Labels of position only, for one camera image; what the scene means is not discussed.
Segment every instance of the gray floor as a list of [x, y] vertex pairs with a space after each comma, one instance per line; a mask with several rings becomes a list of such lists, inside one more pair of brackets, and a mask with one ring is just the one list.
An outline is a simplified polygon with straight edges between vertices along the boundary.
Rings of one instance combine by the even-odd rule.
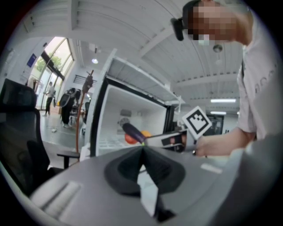
[[[56, 154], [60, 151], [75, 151], [76, 147], [76, 127], [75, 123], [70, 128], [64, 128], [61, 123], [60, 115], [51, 114], [43, 117], [41, 112], [40, 131], [44, 147], [50, 159], [50, 164], [54, 167], [63, 168], [63, 158]], [[84, 136], [79, 134], [79, 150], [84, 145]], [[70, 160], [70, 164], [75, 163], [75, 159]]]

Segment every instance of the person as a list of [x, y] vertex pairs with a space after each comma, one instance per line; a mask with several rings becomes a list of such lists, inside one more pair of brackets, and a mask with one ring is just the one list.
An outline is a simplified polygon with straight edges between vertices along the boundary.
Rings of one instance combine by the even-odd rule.
[[183, 8], [182, 20], [182, 29], [187, 29], [194, 40], [204, 37], [214, 44], [236, 41], [244, 46], [243, 64], [237, 77], [240, 94], [237, 126], [226, 134], [200, 137], [196, 155], [229, 155], [237, 148], [246, 147], [255, 136], [258, 140], [263, 139], [267, 131], [254, 101], [278, 75], [281, 64], [265, 26], [252, 10], [237, 11], [213, 0], [190, 1]]
[[74, 100], [76, 98], [76, 89], [71, 88], [70, 90], [67, 90], [66, 93], [70, 95], [70, 99], [68, 103], [64, 107], [62, 107], [61, 116], [63, 121], [63, 127], [69, 128], [69, 118], [74, 104]]
[[54, 97], [54, 87], [52, 82], [49, 83], [48, 91], [45, 93], [45, 95], [47, 95], [47, 101], [46, 101], [45, 115], [43, 116], [46, 117], [47, 113], [50, 115], [50, 105]]

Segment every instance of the forearm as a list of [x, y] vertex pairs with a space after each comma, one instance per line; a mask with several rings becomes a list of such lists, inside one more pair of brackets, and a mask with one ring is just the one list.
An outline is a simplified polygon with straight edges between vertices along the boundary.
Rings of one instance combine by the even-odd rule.
[[234, 149], [244, 148], [255, 137], [255, 133], [244, 132], [238, 127], [229, 133], [201, 137], [197, 144], [197, 155], [230, 155]]

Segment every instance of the green foliage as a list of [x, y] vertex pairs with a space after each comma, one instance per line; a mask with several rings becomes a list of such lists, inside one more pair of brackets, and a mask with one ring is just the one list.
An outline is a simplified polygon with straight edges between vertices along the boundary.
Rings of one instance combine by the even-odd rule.
[[[60, 57], [53, 55], [53, 56], [51, 57], [51, 60], [52, 60], [52, 62], [54, 63], [54, 67], [55, 67], [55, 68], [58, 68], [58, 69], [61, 68], [62, 62], [61, 62], [61, 58], [60, 58]], [[40, 57], [40, 58], [38, 59], [38, 61], [36, 62], [35, 68], [36, 68], [38, 71], [41, 72], [42, 69], [45, 67], [45, 65], [46, 65], [45, 61], [43, 60], [42, 57]]]

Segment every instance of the fluorescent light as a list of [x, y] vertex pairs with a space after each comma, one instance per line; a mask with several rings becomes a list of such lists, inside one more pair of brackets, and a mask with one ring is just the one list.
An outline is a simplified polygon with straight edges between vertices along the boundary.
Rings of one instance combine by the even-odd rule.
[[92, 62], [93, 62], [94, 64], [98, 64], [98, 60], [97, 60], [96, 58], [92, 59]]
[[236, 99], [211, 99], [211, 103], [235, 103]]
[[212, 115], [226, 115], [226, 111], [211, 111]]

